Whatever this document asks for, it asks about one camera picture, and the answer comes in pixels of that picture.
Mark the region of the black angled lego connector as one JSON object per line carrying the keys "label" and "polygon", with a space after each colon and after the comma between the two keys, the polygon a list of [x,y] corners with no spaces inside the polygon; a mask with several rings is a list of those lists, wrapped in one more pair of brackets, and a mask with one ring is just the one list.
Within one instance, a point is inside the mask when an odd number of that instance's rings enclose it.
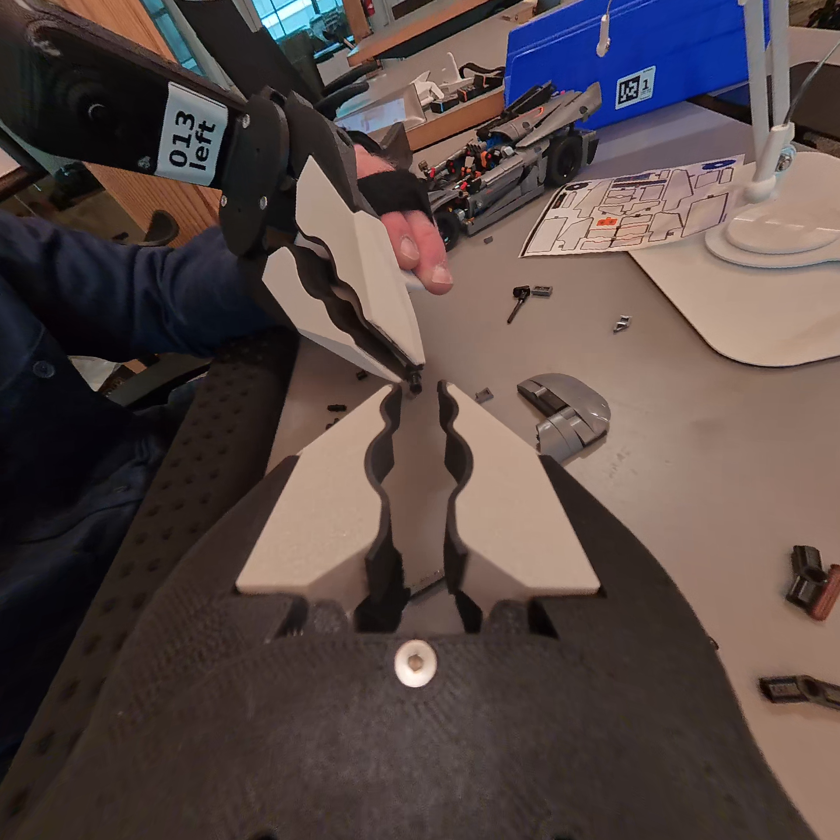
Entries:
{"label": "black angled lego connector", "polygon": [[763,697],[774,705],[813,704],[839,710],[839,685],[809,675],[760,677]]}

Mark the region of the background wooden desk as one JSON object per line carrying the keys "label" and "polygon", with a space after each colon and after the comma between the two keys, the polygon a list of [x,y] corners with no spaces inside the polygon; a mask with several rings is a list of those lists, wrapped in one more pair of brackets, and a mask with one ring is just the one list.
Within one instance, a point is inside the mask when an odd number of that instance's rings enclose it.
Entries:
{"label": "background wooden desk", "polygon": [[495,14],[508,9],[527,8],[533,16],[537,2],[514,1],[435,1],[427,3],[372,35],[363,37],[348,54],[351,68],[375,60],[403,59],[439,41],[456,35]]}

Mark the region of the brown wooden panel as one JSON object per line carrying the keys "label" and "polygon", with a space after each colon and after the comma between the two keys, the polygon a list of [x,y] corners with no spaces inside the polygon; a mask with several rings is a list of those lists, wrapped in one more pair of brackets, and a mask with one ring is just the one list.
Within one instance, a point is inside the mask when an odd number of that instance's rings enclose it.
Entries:
{"label": "brown wooden panel", "polygon": [[[57,1],[56,4],[174,62],[169,46],[141,1]],[[218,190],[99,164],[87,164],[87,168],[140,228],[147,228],[154,210],[170,213],[180,228],[176,246],[217,224],[221,196]]]}

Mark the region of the black perforated rail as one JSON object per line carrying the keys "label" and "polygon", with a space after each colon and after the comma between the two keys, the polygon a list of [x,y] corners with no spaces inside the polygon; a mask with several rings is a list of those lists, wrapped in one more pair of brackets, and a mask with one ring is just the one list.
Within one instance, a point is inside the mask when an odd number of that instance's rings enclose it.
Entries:
{"label": "black perforated rail", "polygon": [[220,350],[2,779],[13,838],[88,729],[112,669],[182,556],[265,473],[299,339],[270,330]]}

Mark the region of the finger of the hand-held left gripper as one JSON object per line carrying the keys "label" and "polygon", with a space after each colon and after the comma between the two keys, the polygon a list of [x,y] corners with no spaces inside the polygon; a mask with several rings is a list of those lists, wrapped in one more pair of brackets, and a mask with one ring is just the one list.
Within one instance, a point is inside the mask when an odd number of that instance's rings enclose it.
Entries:
{"label": "finger of the hand-held left gripper", "polygon": [[334,273],[357,297],[361,317],[403,363],[425,365],[417,317],[382,221],[353,210],[314,156],[297,182],[296,222],[300,235],[319,244]]}
{"label": "finger of the hand-held left gripper", "polygon": [[328,265],[308,248],[283,247],[267,258],[262,284],[303,338],[389,382],[412,382],[412,366],[365,327],[337,293]]}

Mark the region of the grey lego wheel arch assembly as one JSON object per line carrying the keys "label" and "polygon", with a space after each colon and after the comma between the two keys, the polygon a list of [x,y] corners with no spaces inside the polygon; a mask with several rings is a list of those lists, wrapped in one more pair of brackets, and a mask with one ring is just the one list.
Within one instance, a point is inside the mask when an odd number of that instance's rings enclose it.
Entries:
{"label": "grey lego wheel arch assembly", "polygon": [[536,426],[538,451],[561,464],[603,438],[610,427],[606,400],[567,374],[537,374],[518,393],[543,416]]}

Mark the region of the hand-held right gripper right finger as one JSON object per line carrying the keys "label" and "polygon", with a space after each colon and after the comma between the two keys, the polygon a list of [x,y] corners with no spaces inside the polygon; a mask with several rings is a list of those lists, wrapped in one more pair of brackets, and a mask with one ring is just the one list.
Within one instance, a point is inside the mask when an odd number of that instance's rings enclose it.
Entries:
{"label": "hand-held right gripper right finger", "polygon": [[536,450],[455,384],[437,384],[447,500],[444,578],[468,634],[503,602],[592,596],[601,583]]}

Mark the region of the black and brown lego connector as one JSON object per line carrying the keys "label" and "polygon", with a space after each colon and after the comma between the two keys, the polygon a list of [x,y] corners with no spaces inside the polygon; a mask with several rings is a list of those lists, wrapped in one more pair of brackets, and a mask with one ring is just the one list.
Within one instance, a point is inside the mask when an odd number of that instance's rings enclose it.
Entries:
{"label": "black and brown lego connector", "polygon": [[839,597],[839,564],[823,567],[819,550],[795,545],[791,550],[792,581],[784,599],[812,620],[823,623]]}

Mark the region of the person's left hand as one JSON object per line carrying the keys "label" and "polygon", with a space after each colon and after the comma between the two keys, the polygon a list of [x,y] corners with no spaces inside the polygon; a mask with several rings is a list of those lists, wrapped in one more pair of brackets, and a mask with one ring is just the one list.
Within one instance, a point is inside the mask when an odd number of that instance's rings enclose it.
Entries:
{"label": "person's left hand", "polygon": [[434,222],[421,211],[385,213],[381,221],[399,267],[412,273],[432,294],[443,296],[450,292],[454,279],[445,244]]}

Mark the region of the wooden board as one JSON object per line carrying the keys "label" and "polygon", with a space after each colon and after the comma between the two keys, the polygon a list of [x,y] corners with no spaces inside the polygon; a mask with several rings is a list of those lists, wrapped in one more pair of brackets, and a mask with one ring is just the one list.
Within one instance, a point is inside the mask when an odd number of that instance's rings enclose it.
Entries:
{"label": "wooden board", "polygon": [[406,132],[412,152],[418,152],[448,140],[463,132],[474,130],[500,115],[505,108],[505,89],[499,87],[442,114],[431,113],[426,122]]}

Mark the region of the lego sticker sheet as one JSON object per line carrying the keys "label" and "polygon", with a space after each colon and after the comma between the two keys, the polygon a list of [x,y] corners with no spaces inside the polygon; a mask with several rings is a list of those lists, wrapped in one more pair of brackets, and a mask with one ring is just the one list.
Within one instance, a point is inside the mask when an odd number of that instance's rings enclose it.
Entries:
{"label": "lego sticker sheet", "polygon": [[744,155],[572,182],[556,190],[520,258],[622,253],[706,232],[728,216]]}

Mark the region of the blue plastic bin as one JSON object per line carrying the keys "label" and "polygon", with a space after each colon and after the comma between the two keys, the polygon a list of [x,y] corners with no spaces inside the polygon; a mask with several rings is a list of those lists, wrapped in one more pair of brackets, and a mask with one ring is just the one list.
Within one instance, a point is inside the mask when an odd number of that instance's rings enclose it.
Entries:
{"label": "blue plastic bin", "polygon": [[737,1],[574,2],[514,28],[507,41],[506,103],[551,81],[559,91],[597,82],[594,130],[749,78]]}

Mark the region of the white rounded base board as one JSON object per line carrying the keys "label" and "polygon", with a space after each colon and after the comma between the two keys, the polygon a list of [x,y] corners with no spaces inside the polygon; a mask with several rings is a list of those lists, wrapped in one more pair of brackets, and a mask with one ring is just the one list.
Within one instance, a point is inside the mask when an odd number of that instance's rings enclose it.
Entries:
{"label": "white rounded base board", "polygon": [[712,349],[789,367],[839,353],[838,159],[799,152],[773,193],[748,203],[738,172],[727,219],[633,259]]}

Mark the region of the black office chair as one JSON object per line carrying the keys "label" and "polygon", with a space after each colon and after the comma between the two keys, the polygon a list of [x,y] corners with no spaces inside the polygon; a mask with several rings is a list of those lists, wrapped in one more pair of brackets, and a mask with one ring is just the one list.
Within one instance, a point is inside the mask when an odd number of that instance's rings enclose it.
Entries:
{"label": "black office chair", "polygon": [[[139,247],[168,246],[179,233],[171,214],[155,210]],[[208,359],[182,353],[144,353],[119,364],[98,392],[112,403],[133,411],[161,406],[178,387],[204,375],[210,363]]]}

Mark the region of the grey lego car model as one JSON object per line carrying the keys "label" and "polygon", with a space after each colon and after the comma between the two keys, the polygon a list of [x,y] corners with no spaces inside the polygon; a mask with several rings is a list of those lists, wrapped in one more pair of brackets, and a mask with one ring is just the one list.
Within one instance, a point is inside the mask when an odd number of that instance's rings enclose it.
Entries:
{"label": "grey lego car model", "polygon": [[594,158],[596,131],[583,128],[602,106],[598,81],[583,91],[552,82],[522,94],[447,159],[417,168],[447,251],[540,197],[569,184]]}

